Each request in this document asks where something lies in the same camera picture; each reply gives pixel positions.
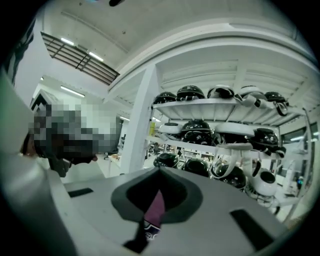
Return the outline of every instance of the white ceiling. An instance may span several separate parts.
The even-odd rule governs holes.
[[[55,0],[42,15],[45,33],[84,46],[118,72],[151,39],[196,21],[245,17],[277,24],[289,37],[295,30],[268,0],[126,0],[116,7],[108,0]]]
[[[157,67],[162,90],[174,94],[186,85],[200,87],[205,95],[217,84],[229,85],[235,92],[242,86],[256,85],[265,93],[279,92],[292,106],[312,111],[320,105],[319,73],[267,49],[234,45],[201,48],[168,58]],[[139,83],[132,83],[131,89],[118,97],[134,104],[138,87]]]
[[[259,25],[266,21],[275,25],[275,33],[306,47],[296,27],[268,0],[126,0],[116,7],[110,7],[108,0],[55,0],[41,16],[45,33],[89,49],[120,73],[121,67],[152,39],[179,26],[213,18],[242,17],[255,19]],[[193,60],[192,65],[184,59]],[[319,107],[318,75],[281,54],[262,49],[221,46],[210,52],[195,50],[163,61],[158,67],[164,91],[176,93],[182,86],[193,84],[207,94],[210,86],[220,83],[236,90],[257,85],[264,92],[281,93],[291,105],[304,104],[309,111]],[[128,83],[129,89],[118,97],[122,103],[133,105],[139,82]],[[129,115],[130,109],[122,110]]]

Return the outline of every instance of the railing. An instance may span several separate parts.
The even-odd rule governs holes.
[[[88,52],[66,44],[52,35],[46,33],[41,33],[41,35],[51,58],[69,64],[108,86],[119,76],[117,71],[91,57]]]

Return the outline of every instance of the white column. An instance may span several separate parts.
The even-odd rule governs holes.
[[[123,154],[121,157],[121,172],[132,173],[143,167],[146,150],[145,139],[149,132],[151,104],[159,94],[161,76],[155,65],[146,68],[139,86],[128,124]]]

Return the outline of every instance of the white shelf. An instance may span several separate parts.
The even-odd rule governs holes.
[[[183,149],[184,152],[190,152],[190,153],[195,153],[195,154],[199,154],[200,152],[196,152],[196,151],[192,151],[192,150],[187,150],[187,149]]]
[[[246,107],[234,98],[204,98],[190,101],[173,101],[153,105],[170,120],[203,120],[207,122],[241,122],[270,127],[281,126],[288,121],[304,116],[305,112],[297,107],[288,107],[288,115],[280,116],[272,102],[267,108]]]
[[[199,144],[193,144],[193,143],[187,143],[187,142],[182,142],[182,141],[176,141],[176,140],[163,140],[159,137],[153,137],[153,136],[147,136],[146,137],[147,141],[152,141],[152,142],[158,142],[159,144],[167,144],[167,145],[172,145],[180,148],[186,148],[186,149],[192,149],[192,150],[197,150],[198,152],[192,152],[192,153],[199,153],[201,154],[202,152],[209,152],[213,154],[219,154],[219,155],[227,155],[231,156],[231,149],[228,148],[223,148],[223,147],[216,147],[216,146],[207,146],[207,145],[199,145]],[[278,154],[272,153],[270,156],[263,153],[263,152],[257,152],[257,151],[251,151],[251,157],[254,159],[274,159],[274,160],[283,160],[283,159],[288,159],[290,158],[296,158],[298,155],[294,153],[287,154],[285,158],[281,158]]]

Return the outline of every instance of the black rubber pad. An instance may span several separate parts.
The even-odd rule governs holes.
[[[230,214],[257,251],[274,241],[246,211],[234,210]]]
[[[82,188],[82,189],[78,189],[78,190],[74,190],[74,191],[69,191],[68,194],[71,198],[76,198],[79,196],[83,196],[89,193],[92,193],[93,190],[91,188]]]

